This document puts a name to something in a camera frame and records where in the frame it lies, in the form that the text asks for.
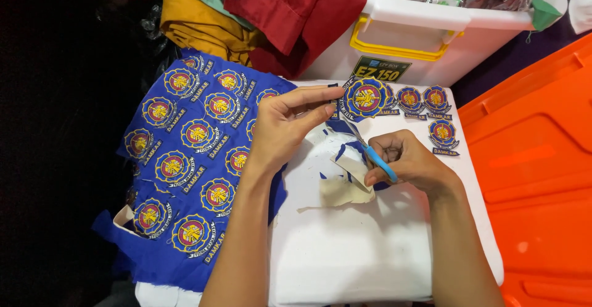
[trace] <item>orange plastic container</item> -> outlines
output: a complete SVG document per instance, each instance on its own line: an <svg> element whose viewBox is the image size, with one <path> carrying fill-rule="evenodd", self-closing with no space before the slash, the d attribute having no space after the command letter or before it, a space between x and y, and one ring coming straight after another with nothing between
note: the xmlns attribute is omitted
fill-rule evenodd
<svg viewBox="0 0 592 307"><path fill-rule="evenodd" d="M506 306L592 306L592 34L459 114Z"/></svg>

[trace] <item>scissor blade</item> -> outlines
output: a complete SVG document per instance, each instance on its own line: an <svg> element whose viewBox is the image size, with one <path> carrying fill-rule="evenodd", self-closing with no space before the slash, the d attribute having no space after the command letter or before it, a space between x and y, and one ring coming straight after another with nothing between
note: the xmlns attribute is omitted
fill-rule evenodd
<svg viewBox="0 0 592 307"><path fill-rule="evenodd" d="M356 136L356 138L358 139L358 141L359 141L360 143L362 143L362 145L364 145L364 146L365 146L365 145L366 145L366 142L364 142L364 138L362 138L362 136L361 136L361 135L360 135L360 133L359 133L359 132L356 130L356 128L354 128L354 127L353 127L353 125L352 125L352 124L351 124L349 121L347 121L347 120L344 120L344 121L345 121L345 124L347 124L347 127L348 127L348 128L351 130L351 132L353 133L353 135L354 135L354 136Z"/></svg>

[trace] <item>scissors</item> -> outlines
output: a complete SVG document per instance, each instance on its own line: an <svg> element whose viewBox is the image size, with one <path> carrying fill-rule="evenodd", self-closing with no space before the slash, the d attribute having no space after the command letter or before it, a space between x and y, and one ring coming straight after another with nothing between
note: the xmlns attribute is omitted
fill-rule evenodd
<svg viewBox="0 0 592 307"><path fill-rule="evenodd" d="M376 153L376 151L374 151L372 146L368 146L368 144L366 144L366 142L364 142L364 138L362 138L362 136L360 135L358 130L356 130L356 128L354 128L350 122L348 122L347 120L344 120L344 122L351 129L351 132L353 133L354 136L356 136L356 138L358 139L360 144L362 144L362 147L364 148L364 152L366 152L368 158L372 162L374 162L374 164L377 164L377 166L382 168L388 174L388 177L391 180L391 182L393 182L393 183L397 182L397 175L395 174L393 169L390 168L389 165L387 165L387 163L384 162L384 160L382 160L382 158L380 158L380 156L378 156L378 154Z"/></svg>

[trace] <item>blue scissors handle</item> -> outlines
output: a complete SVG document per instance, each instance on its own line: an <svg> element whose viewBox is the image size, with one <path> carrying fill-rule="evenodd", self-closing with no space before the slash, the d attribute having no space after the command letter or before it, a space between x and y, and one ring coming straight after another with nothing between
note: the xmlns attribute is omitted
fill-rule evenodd
<svg viewBox="0 0 592 307"><path fill-rule="evenodd" d="M390 168L389 165L387 165L387 163L384 162L384 160L382 160L382 158L378 156L376 151L374 151L374 149L371 146L364 146L364 150L366 151L366 154L370 157L370 160L372 160L375 164L377 164L387 173L391 182L397 182L398 178L393 169Z"/></svg>

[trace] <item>forearm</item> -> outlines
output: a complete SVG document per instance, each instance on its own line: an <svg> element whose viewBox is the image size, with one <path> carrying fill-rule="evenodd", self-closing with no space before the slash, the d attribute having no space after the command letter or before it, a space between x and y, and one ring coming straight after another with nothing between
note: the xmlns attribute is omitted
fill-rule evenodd
<svg viewBox="0 0 592 307"><path fill-rule="evenodd" d="M462 185L429 198L436 307L503 307Z"/></svg>
<svg viewBox="0 0 592 307"><path fill-rule="evenodd" d="M268 300L267 222L273 174L245 167L224 243L200 307L262 307Z"/></svg>

